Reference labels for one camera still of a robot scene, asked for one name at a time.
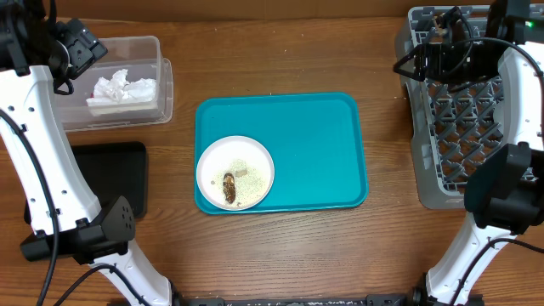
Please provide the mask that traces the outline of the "small white napkin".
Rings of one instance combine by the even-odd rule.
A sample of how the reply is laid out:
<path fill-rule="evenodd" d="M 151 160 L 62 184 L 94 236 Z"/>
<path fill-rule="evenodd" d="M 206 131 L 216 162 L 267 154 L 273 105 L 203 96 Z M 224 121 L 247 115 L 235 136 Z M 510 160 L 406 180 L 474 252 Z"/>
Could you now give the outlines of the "small white napkin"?
<path fill-rule="evenodd" d="M 114 101 L 125 99 L 128 96 L 124 90 L 128 85 L 127 75 L 128 70 L 122 69 L 115 72 L 110 80 L 101 77 L 94 86 L 94 98 Z"/>

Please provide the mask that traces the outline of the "large white napkin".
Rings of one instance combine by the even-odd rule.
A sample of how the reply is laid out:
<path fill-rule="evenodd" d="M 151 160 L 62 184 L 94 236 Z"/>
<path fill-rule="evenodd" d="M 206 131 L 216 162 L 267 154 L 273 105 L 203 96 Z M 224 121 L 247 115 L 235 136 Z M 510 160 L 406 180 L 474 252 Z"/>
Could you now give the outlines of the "large white napkin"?
<path fill-rule="evenodd" d="M 140 79 L 137 82 L 119 82 L 100 78 L 94 86 L 89 106 L 144 103 L 156 96 L 156 80 Z"/>

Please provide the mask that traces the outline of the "large white plate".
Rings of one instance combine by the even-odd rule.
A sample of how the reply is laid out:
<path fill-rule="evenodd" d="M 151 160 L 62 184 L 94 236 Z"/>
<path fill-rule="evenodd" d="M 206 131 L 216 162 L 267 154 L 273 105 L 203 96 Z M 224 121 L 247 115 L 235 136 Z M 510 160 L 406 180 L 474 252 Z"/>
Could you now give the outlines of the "large white plate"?
<path fill-rule="evenodd" d="M 275 165 L 271 154 L 268 150 L 260 144 L 257 140 L 248 138 L 246 136 L 228 136 L 219 139 L 209 145 L 199 157 L 195 170 L 195 181 L 197 189 L 205 200 L 210 202 L 214 207 L 229 212 L 241 212 L 243 210 L 228 210 L 222 208 L 213 199 L 210 191 L 211 188 L 208 185 L 208 180 L 212 177 L 213 171 L 227 164 L 234 159 L 245 160 L 248 164 L 253 165 L 268 176 L 269 188 L 265 193 L 263 199 L 270 192 L 275 179 Z"/>

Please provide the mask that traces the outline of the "brown food scrap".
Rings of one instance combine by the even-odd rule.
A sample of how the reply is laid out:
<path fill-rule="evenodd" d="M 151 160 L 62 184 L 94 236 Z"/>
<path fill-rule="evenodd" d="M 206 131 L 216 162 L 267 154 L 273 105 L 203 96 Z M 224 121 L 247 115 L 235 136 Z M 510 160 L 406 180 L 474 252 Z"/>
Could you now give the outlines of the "brown food scrap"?
<path fill-rule="evenodd" d="M 227 203 L 235 201 L 235 177 L 232 173 L 226 173 L 223 178 L 223 192 Z"/>

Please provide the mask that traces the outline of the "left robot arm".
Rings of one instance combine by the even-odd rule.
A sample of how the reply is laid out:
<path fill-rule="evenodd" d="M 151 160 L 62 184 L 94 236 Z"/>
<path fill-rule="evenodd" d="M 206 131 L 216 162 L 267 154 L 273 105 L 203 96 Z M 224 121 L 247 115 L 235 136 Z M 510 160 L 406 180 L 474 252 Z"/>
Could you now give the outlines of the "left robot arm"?
<path fill-rule="evenodd" d="M 77 19 L 56 18 L 55 3 L 1 4 L 1 136 L 24 188 L 32 234 L 26 259 L 61 256 L 102 273 L 132 305 L 179 305 L 174 284 L 135 240 L 128 200 L 101 204 L 85 181 L 55 109 L 72 81 L 106 55 Z"/>

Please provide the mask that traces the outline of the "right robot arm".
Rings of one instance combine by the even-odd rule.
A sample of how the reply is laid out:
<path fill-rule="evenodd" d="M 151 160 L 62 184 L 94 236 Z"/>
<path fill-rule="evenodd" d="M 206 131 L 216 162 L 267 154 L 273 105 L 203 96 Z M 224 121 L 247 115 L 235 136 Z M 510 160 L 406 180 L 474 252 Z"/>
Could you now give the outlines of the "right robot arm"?
<path fill-rule="evenodd" d="M 543 7 L 415 7 L 395 53 L 420 201 L 466 213 L 405 303 L 480 305 L 471 291 L 490 262 L 543 222 Z"/>

